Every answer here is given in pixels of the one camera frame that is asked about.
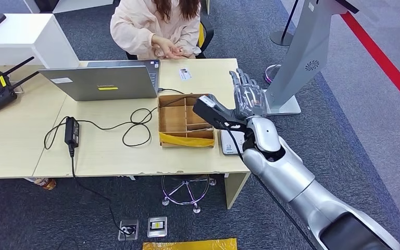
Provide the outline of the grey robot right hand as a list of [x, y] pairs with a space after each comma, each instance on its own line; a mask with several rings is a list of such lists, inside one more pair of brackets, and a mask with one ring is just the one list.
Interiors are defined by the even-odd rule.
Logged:
[[229, 71], [234, 88], [234, 114], [239, 120], [252, 116], [267, 116], [266, 96], [258, 83], [247, 73], [237, 68]]

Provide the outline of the person's right hand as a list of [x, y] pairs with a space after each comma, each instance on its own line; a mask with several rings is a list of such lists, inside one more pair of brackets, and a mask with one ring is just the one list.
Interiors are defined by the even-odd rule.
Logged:
[[151, 44], [158, 46], [164, 53], [164, 56], [169, 59], [181, 59], [183, 54], [180, 48], [175, 46], [169, 39], [153, 35], [151, 38]]

